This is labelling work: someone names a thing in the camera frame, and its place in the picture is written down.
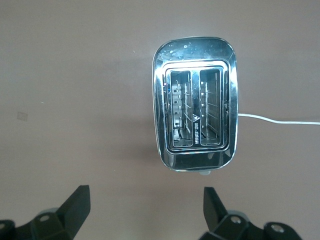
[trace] logo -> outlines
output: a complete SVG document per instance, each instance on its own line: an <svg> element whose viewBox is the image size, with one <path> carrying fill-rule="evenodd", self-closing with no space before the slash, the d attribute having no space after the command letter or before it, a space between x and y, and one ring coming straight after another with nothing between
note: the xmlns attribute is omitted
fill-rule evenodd
<svg viewBox="0 0 320 240"><path fill-rule="evenodd" d="M192 116L193 116L193 122L196 122L200 119L200 117L195 114L193 114Z"/></svg>
<svg viewBox="0 0 320 240"><path fill-rule="evenodd" d="M198 129L199 129L199 125L196 122L194 124L194 143L195 144L199 144L199 132L198 132Z"/></svg>

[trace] white cable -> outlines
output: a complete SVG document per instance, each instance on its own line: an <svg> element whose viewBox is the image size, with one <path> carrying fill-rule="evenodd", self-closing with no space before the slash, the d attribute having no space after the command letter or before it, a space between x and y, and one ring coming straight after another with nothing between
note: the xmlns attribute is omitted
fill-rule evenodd
<svg viewBox="0 0 320 240"><path fill-rule="evenodd" d="M254 119L260 119L267 122L271 122L274 124L303 124L303 125L320 125L320 122L316 121L277 121L273 120L264 116L259 115L253 115L253 114L247 114L247 113L238 113L239 117L248 117L248 118L254 118Z"/></svg>

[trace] screw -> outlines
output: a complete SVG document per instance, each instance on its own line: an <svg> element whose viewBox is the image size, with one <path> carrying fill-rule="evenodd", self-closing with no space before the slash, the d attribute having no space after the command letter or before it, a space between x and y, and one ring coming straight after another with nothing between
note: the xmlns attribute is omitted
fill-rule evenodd
<svg viewBox="0 0 320 240"><path fill-rule="evenodd" d="M241 223L241 219L240 219L238 216L232 216L232 217L231 217L231 221L232 221L234 224L240 224L240 223Z"/></svg>
<svg viewBox="0 0 320 240"><path fill-rule="evenodd" d="M42 217L40 217L39 221L40 222L44 222L44 221L47 221L50 217L48 215L44 215Z"/></svg>
<svg viewBox="0 0 320 240"><path fill-rule="evenodd" d="M271 228L277 233L283 234L285 232L284 228L278 224L272 224Z"/></svg>

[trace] power cord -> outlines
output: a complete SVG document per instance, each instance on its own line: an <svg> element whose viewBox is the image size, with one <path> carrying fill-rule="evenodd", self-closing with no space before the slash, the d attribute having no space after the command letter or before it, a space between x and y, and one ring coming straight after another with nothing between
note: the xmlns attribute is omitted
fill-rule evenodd
<svg viewBox="0 0 320 240"><path fill-rule="evenodd" d="M238 113L239 117L248 117L254 119L264 120L274 124L302 124L302 125L320 125L320 122L316 121L277 121L273 120L264 116L254 115L254 114L247 114L247 113Z"/></svg>

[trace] metal surface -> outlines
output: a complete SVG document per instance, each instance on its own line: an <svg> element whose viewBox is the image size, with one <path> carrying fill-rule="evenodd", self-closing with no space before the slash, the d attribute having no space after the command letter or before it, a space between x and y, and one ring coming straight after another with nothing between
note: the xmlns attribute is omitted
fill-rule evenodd
<svg viewBox="0 0 320 240"><path fill-rule="evenodd" d="M240 219L238 216L232 216L232 217L231 217L231 221L232 221L234 224L240 224L240 223L241 223L241 219Z"/></svg>
<svg viewBox="0 0 320 240"><path fill-rule="evenodd" d="M56 212L44 212L17 228L12 220L0 220L0 240L72 240L90 208L89 186L79 186Z"/></svg>
<svg viewBox="0 0 320 240"><path fill-rule="evenodd" d="M284 233L285 232L284 228L278 224L271 225L271 228L277 233Z"/></svg>
<svg viewBox="0 0 320 240"><path fill-rule="evenodd" d="M235 52L216 37L161 46L153 59L158 152L176 171L225 166L236 151L238 85Z"/></svg>

